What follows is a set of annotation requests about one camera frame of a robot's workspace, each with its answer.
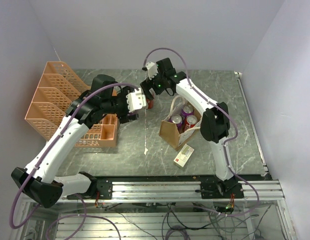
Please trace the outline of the red cola can back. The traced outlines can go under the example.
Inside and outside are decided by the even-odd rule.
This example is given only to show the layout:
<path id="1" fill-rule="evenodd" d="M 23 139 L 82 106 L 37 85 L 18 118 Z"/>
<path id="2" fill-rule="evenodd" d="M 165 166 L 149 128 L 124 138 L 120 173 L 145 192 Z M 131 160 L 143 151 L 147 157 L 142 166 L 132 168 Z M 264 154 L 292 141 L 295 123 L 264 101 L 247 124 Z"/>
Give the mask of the red cola can back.
<path id="1" fill-rule="evenodd" d="M 150 100 L 150 99 L 146 99 L 147 102 L 147 109 L 152 109 L 154 107 L 154 99 Z"/>

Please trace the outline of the red cola can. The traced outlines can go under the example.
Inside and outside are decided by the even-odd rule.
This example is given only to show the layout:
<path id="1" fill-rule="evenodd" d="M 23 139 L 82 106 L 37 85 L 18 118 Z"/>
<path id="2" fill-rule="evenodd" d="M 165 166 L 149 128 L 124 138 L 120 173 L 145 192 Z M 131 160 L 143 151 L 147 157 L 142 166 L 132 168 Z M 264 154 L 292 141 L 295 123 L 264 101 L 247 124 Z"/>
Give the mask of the red cola can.
<path id="1" fill-rule="evenodd" d="M 150 99 L 146 99 L 147 102 L 147 109 L 152 109 L 154 107 L 154 99 L 150 100 Z"/>
<path id="2" fill-rule="evenodd" d="M 195 115 L 188 115 L 184 119 L 184 128 L 183 131 L 186 132 L 187 130 L 193 128 L 198 122 L 198 119 Z"/>

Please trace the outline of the purple Fanta can front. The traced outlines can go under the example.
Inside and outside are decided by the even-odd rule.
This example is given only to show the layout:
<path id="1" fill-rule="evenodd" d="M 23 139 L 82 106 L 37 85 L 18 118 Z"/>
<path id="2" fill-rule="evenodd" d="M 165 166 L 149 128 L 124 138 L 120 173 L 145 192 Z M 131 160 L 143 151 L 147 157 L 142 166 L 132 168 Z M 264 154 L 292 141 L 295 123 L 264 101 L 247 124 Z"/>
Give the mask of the purple Fanta can front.
<path id="1" fill-rule="evenodd" d="M 177 129 L 180 131 L 183 127 L 183 118 L 179 114 L 173 114 L 169 118 L 170 123 L 174 123 L 177 127 Z"/>

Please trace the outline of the purple fanta can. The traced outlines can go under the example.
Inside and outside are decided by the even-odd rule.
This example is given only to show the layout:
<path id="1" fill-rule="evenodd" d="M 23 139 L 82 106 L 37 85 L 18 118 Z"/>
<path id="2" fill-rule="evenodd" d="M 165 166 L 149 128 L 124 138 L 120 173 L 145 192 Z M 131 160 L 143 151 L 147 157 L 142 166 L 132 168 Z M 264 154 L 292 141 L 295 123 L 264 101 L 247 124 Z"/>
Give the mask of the purple fanta can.
<path id="1" fill-rule="evenodd" d="M 194 107 L 190 104 L 185 104 L 180 110 L 180 116 L 184 121 L 185 118 L 194 114 Z"/>
<path id="2" fill-rule="evenodd" d="M 169 118 L 170 123 L 174 123 L 177 127 L 177 129 L 180 131 L 183 127 L 183 118 L 179 114 L 173 114 Z"/>

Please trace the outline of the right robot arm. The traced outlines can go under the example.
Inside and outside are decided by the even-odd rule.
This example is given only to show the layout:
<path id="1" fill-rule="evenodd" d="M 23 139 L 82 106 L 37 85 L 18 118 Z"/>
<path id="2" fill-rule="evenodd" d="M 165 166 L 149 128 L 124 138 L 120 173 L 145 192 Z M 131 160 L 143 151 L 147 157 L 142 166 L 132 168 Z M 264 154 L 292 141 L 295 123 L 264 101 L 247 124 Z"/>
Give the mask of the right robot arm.
<path id="1" fill-rule="evenodd" d="M 187 73 L 176 71 L 168 57 L 157 62 L 145 61 L 142 70 L 148 75 L 140 84 L 147 98 L 153 99 L 150 90 L 156 95 L 171 90 L 173 94 L 183 97 L 200 114 L 199 130 L 209 142 L 215 161 L 215 175 L 218 178 L 215 192 L 221 198 L 228 197 L 233 192 L 229 181 L 234 177 L 229 147 L 225 142 L 230 129 L 228 106 L 205 95 Z"/>

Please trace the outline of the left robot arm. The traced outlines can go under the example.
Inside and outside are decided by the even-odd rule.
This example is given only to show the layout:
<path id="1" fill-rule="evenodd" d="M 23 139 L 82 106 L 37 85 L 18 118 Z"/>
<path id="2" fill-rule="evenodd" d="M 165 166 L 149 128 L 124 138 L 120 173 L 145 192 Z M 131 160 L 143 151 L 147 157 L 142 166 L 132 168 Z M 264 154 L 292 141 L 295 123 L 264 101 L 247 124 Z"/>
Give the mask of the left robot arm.
<path id="1" fill-rule="evenodd" d="M 99 74 L 91 88 L 73 100 L 65 116 L 39 154 L 26 167 L 15 168 L 11 177 L 24 193 L 44 208 L 52 207 L 61 197 L 81 194 L 86 199 L 97 193 L 98 180 L 84 171 L 57 177 L 57 171 L 76 143 L 93 125 L 108 114 L 128 122 L 130 114 L 146 105 L 141 88 L 118 83 L 109 75 Z"/>

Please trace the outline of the orange plastic desk organizer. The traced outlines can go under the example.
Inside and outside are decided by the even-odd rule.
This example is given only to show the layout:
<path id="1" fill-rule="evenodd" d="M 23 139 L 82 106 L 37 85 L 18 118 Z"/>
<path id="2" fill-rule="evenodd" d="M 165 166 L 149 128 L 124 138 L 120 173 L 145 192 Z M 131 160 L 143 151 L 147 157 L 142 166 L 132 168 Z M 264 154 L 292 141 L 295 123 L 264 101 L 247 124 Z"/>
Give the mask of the orange plastic desk organizer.
<path id="1" fill-rule="evenodd" d="M 89 90 L 77 74 L 62 61 L 48 61 L 36 87 L 25 120 L 48 141 L 58 129 L 65 111 L 81 93 Z M 117 146 L 119 120 L 108 114 L 76 143 L 79 148 Z"/>

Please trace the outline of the small white cardboard box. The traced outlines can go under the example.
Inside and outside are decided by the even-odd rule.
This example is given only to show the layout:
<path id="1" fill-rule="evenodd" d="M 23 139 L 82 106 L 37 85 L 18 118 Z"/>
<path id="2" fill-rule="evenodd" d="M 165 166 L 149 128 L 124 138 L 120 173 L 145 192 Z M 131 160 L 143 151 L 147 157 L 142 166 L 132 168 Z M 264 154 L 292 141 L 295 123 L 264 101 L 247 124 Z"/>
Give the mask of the small white cardboard box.
<path id="1" fill-rule="evenodd" d="M 183 168 L 189 161 L 193 152 L 194 152 L 194 149 L 188 144 L 185 144 L 181 148 L 181 150 L 179 151 L 175 159 L 173 160 L 173 163 L 177 165 L 178 167 Z"/>

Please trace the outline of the aluminium corner rail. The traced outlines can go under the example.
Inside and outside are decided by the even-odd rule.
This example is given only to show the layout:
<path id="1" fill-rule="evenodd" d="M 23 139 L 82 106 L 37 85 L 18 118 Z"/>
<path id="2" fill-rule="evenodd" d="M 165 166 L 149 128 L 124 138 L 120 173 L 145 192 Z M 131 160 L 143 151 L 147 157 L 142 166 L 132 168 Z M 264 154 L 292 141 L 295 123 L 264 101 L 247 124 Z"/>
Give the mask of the aluminium corner rail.
<path id="1" fill-rule="evenodd" d="M 246 95 L 245 95 L 245 92 L 244 92 L 244 89 L 243 89 L 243 85 L 242 85 L 242 82 L 241 82 L 242 73 L 238 72 L 238 71 L 234 71 L 234 75 L 235 75 L 236 81 L 238 83 L 238 86 L 240 88 L 240 92 L 241 92 L 241 95 L 242 95 L 245 107 L 246 107 L 247 112 L 248 112 L 248 116 L 249 116 L 250 124 L 251 124 L 251 127 L 252 127 L 254 139 L 256 141 L 258 152 L 259 152 L 259 155 L 260 155 L 260 160 L 262 162 L 263 171 L 265 172 L 263 175 L 265 176 L 266 174 L 269 173 L 269 169 L 268 169 L 267 163 L 266 163 L 265 158 L 264 158 L 264 154 L 263 154 L 263 151 L 262 151 L 262 148 L 261 148 L 261 144 L 260 144 L 260 141 L 259 141 L 259 138 L 258 138 L 258 135 L 257 135 L 257 131 L 256 131 L 256 128 L 255 128 L 255 125 L 254 125 L 254 121 L 253 121 L 253 118 L 252 118 L 252 115 L 251 115 L 251 112 L 250 112 L 250 109 L 249 109 L 249 105 L 248 105 L 248 102 L 247 102 L 247 99 L 246 99 Z"/>

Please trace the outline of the aluminium mounting rail frame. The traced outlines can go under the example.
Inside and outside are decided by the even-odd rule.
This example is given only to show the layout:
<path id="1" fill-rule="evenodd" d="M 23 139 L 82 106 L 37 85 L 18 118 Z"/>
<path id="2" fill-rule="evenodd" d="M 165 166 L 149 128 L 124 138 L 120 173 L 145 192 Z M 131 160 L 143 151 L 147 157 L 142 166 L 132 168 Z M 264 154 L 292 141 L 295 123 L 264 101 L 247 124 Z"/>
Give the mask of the aluminium mounting rail frame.
<path id="1" fill-rule="evenodd" d="M 295 240 L 282 186 L 243 174 L 229 192 L 211 175 L 98 177 L 97 192 L 51 208 L 23 198 L 14 240 Z"/>

